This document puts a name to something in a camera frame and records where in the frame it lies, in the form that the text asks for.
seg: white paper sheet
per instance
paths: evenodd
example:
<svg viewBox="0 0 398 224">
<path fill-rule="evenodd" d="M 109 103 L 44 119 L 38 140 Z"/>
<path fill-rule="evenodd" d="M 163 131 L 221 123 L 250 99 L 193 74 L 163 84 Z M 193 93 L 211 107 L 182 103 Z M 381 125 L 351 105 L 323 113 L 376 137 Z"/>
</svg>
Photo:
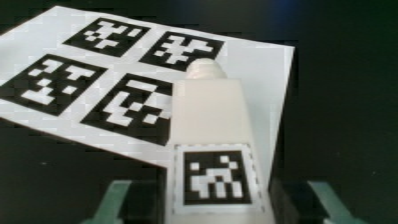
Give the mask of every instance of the white paper sheet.
<svg viewBox="0 0 398 224">
<path fill-rule="evenodd" d="M 213 57 L 227 76 L 241 79 L 268 181 L 292 47 L 53 7 L 1 35 L 0 54 L 0 91 L 6 95 L 0 99 L 1 118 L 163 167 L 170 163 L 166 144 L 125 133 L 131 129 L 143 132 L 159 120 L 166 127 L 166 83 L 182 79 L 188 61 Z M 51 76 L 54 70 L 61 80 Z M 125 92 L 122 88 L 136 83 L 140 89 Z M 141 91 L 150 92 L 150 100 L 133 104 L 131 96 Z M 108 92 L 113 95 L 102 102 Z M 157 107 L 157 111 L 141 112 L 145 106 Z M 88 114 L 90 122 L 81 123 Z M 143 116 L 145 126 L 140 120 L 131 128 L 134 116 Z M 88 124 L 92 119 L 101 123 L 95 126 Z"/>
</svg>

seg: black table surface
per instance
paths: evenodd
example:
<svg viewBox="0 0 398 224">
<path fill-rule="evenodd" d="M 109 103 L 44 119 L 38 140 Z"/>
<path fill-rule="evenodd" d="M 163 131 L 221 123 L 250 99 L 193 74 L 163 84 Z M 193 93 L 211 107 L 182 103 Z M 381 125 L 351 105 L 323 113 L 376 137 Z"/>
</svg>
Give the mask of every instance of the black table surface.
<svg viewBox="0 0 398 224">
<path fill-rule="evenodd" d="M 398 223 L 396 1 L 0 1 L 0 33 L 53 5 L 296 47 L 273 177 L 328 181 L 353 215 Z M 10 130 L 1 121 L 0 149 L 63 150 Z"/>
</svg>

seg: printed marker sheet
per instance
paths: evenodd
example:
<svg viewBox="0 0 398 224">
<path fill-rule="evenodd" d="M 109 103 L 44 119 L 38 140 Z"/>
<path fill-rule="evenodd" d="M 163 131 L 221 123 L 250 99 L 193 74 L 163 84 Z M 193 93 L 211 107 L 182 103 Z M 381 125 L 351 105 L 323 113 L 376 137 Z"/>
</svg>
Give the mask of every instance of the printed marker sheet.
<svg viewBox="0 0 398 224">
<path fill-rule="evenodd" d="M 0 53 L 0 117 L 163 167 L 172 81 L 214 59 L 241 79 L 268 180 L 292 47 L 56 6 L 1 35 Z"/>
</svg>

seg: dark background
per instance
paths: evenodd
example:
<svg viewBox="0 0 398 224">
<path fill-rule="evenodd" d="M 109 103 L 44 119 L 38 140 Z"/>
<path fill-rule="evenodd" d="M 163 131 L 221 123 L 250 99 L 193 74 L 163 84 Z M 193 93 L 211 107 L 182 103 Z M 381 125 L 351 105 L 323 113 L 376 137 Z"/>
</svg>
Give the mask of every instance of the dark background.
<svg viewBox="0 0 398 224">
<path fill-rule="evenodd" d="M 0 33 L 53 5 L 296 47 L 273 176 L 326 180 L 353 215 L 398 223 L 396 1 L 0 1 Z M 1 148 L 42 141 L 6 130 Z"/>
</svg>

